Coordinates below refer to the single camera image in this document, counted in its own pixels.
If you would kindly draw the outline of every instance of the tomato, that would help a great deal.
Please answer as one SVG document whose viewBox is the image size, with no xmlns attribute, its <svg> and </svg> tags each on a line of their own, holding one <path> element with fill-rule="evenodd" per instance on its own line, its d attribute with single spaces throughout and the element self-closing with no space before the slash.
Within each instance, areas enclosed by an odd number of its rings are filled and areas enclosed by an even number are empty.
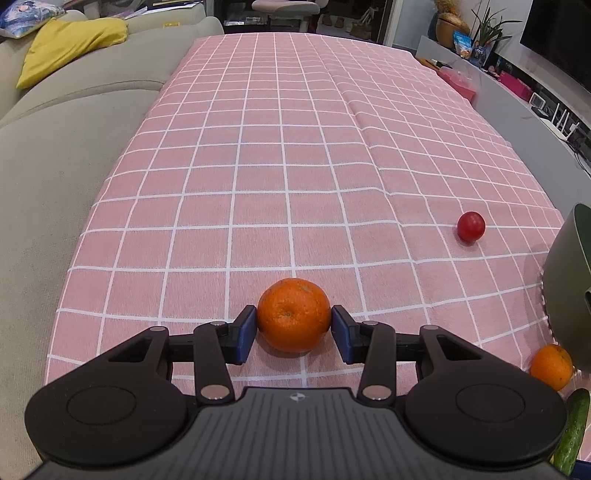
<svg viewBox="0 0 591 480">
<path fill-rule="evenodd" d="M 457 235 L 468 243 L 478 240 L 485 229 L 484 218 L 477 212 L 466 212 L 457 221 Z"/>
</svg>

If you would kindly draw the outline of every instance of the orange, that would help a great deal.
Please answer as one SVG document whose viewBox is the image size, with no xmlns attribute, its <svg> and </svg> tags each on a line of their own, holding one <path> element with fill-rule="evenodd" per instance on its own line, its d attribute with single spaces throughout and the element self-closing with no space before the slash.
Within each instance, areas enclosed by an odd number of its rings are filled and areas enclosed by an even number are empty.
<svg viewBox="0 0 591 480">
<path fill-rule="evenodd" d="M 330 302 L 322 289 L 301 278 L 284 278 L 263 293 L 258 328 L 282 352 L 312 350 L 330 327 Z"/>
<path fill-rule="evenodd" d="M 534 355 L 530 374 L 556 391 L 562 390 L 573 376 L 573 361 L 561 346 L 546 345 Z"/>
</svg>

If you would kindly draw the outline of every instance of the gray bowl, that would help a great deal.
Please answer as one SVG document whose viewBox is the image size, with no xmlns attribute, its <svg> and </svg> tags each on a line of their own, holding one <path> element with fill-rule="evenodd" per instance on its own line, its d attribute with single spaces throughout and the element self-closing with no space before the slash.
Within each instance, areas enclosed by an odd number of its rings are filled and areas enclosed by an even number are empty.
<svg viewBox="0 0 591 480">
<path fill-rule="evenodd" d="M 548 321 L 574 365 L 591 372 L 591 209 L 574 206 L 544 264 Z"/>
</svg>

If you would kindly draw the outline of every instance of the cable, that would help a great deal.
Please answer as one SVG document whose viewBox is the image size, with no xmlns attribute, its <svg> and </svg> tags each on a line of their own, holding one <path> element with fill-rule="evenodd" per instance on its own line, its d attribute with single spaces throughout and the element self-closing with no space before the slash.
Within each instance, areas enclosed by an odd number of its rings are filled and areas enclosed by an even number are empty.
<svg viewBox="0 0 591 480">
<path fill-rule="evenodd" d="M 577 152 L 574 149 L 574 146 L 572 146 L 570 143 L 568 143 L 565 140 L 560 139 L 561 141 L 563 141 L 566 145 L 569 146 L 569 148 L 573 151 L 574 153 L 574 157 L 576 158 L 577 162 L 579 163 L 579 166 L 584 170 L 584 172 L 589 176 L 589 178 L 591 179 L 591 172 L 588 170 L 588 167 L 584 164 L 584 162 L 581 160 L 581 154 L 579 152 Z"/>
</svg>

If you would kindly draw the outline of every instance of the snack bag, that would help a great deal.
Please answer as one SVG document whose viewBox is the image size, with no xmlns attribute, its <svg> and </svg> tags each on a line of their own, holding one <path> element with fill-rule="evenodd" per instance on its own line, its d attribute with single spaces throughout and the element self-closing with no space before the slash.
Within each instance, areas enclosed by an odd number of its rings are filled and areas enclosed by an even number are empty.
<svg viewBox="0 0 591 480">
<path fill-rule="evenodd" d="M 465 60 L 470 59 L 472 53 L 472 39 L 457 30 L 453 33 L 453 44 L 457 54 Z"/>
<path fill-rule="evenodd" d="M 50 19 L 65 13 L 57 5 L 37 0 L 17 0 L 0 13 L 0 36 L 22 38 L 41 28 Z"/>
</svg>

